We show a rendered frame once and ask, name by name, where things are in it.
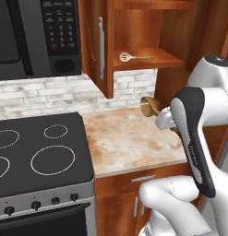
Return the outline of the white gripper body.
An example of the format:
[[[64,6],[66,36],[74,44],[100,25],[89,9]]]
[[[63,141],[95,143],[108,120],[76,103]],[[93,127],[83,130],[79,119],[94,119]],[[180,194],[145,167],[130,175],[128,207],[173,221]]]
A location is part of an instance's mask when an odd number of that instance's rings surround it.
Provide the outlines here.
[[[172,131],[175,131],[177,129],[169,107],[160,111],[155,120],[155,124],[160,130],[171,129]]]

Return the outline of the wooden drawer front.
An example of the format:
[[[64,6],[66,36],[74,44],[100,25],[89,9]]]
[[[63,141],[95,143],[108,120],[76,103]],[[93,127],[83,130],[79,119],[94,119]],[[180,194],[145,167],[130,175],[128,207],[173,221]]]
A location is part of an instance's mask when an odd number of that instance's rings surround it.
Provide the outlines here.
[[[105,198],[135,192],[144,182],[132,183],[131,179],[142,176],[156,175],[155,179],[159,179],[168,176],[189,174],[190,170],[188,165],[186,163],[180,163],[155,169],[134,171],[115,176],[98,178],[95,180],[96,196],[98,198]]]

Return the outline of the wooden cabinet door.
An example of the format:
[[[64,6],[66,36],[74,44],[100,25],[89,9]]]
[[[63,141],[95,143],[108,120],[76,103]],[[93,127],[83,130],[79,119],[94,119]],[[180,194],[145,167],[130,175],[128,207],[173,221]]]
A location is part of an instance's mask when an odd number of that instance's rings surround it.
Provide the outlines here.
[[[114,96],[114,0],[78,0],[82,71],[107,98]],[[99,17],[103,18],[105,68],[100,77]]]

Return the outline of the wooden slotted spatula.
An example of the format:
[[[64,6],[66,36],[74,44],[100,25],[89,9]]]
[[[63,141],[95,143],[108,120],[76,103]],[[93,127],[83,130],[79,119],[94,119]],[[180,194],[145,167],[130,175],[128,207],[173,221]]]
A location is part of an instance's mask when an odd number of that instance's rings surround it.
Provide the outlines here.
[[[130,53],[127,53],[127,52],[122,52],[119,54],[119,59],[121,62],[129,62],[130,60],[133,60],[133,59],[151,59],[151,60],[154,60],[155,57],[154,56],[134,56],[134,55],[131,55]]]

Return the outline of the wooden base cupboard door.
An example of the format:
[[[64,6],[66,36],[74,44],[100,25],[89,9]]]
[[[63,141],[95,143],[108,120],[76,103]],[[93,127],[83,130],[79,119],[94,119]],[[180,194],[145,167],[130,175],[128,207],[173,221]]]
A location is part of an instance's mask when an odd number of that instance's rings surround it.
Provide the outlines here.
[[[98,236],[135,236],[136,192],[97,199]]]
[[[137,214],[137,221],[136,221],[136,235],[139,234],[140,230],[147,224],[150,218],[150,209],[145,206],[145,215],[141,216],[141,201],[138,200],[138,214]]]

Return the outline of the black hob with oven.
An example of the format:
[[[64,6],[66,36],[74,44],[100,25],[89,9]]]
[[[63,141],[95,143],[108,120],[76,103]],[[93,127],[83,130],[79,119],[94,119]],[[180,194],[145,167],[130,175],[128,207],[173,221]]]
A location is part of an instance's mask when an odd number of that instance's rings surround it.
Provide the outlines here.
[[[60,203],[52,205],[53,197]],[[42,204],[38,210],[34,201]],[[0,121],[0,220],[82,203],[90,203],[83,223],[49,221],[0,230],[0,236],[97,236],[94,170],[81,115]],[[9,216],[6,207],[15,212]]]

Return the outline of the black microwave oven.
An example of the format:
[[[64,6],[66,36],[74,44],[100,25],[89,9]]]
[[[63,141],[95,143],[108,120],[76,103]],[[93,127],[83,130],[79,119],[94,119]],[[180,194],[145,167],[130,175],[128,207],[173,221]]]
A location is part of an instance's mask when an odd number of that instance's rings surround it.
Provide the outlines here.
[[[80,73],[77,0],[0,0],[0,81]]]

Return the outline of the wooden wall cabinet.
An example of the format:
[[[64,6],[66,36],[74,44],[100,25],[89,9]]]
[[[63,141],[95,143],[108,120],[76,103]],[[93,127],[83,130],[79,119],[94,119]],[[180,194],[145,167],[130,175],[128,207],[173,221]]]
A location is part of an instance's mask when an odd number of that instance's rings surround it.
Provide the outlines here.
[[[121,62],[119,54],[154,56]],[[228,0],[116,0],[114,69],[156,68],[164,108],[205,55],[228,55]]]

